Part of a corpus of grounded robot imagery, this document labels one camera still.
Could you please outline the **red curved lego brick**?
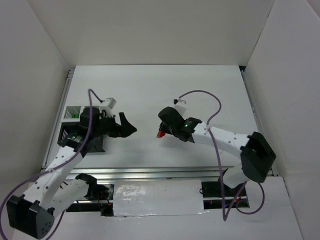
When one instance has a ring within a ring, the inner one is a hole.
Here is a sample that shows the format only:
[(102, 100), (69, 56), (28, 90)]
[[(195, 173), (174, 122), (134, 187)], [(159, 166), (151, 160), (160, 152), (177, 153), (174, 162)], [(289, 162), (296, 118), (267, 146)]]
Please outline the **red curved lego brick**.
[(161, 139), (161, 138), (163, 138), (165, 135), (166, 135), (166, 133), (165, 133), (163, 130), (159, 130), (158, 133), (157, 133), (157, 135), (156, 135), (156, 137), (157, 137), (158, 139)]

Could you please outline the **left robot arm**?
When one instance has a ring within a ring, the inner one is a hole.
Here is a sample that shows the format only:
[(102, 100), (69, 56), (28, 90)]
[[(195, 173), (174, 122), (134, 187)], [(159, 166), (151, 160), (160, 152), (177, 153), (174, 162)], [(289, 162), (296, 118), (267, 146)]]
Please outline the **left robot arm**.
[(21, 196), (12, 195), (6, 202), (9, 225), (39, 240), (52, 229), (55, 218), (76, 200), (107, 199), (109, 188), (89, 174), (80, 173), (65, 186), (62, 184), (87, 153), (104, 152), (105, 136), (126, 138), (137, 131), (123, 112), (119, 119), (120, 123), (116, 123), (115, 116), (96, 107), (90, 114), (86, 107), (79, 121), (62, 124), (64, 139), (58, 141), (60, 149), (51, 164)]

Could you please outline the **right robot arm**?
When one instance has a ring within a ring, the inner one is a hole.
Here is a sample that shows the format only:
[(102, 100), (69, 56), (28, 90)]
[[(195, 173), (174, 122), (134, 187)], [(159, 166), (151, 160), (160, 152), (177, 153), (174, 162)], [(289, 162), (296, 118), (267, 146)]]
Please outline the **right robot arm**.
[(239, 159), (239, 163), (223, 175), (223, 184), (231, 189), (253, 181), (263, 183), (276, 159), (276, 154), (259, 132), (235, 133), (208, 125), (189, 117), (184, 119), (175, 107), (165, 107), (158, 114), (161, 124), (158, 138), (172, 135), (183, 142), (217, 147)]

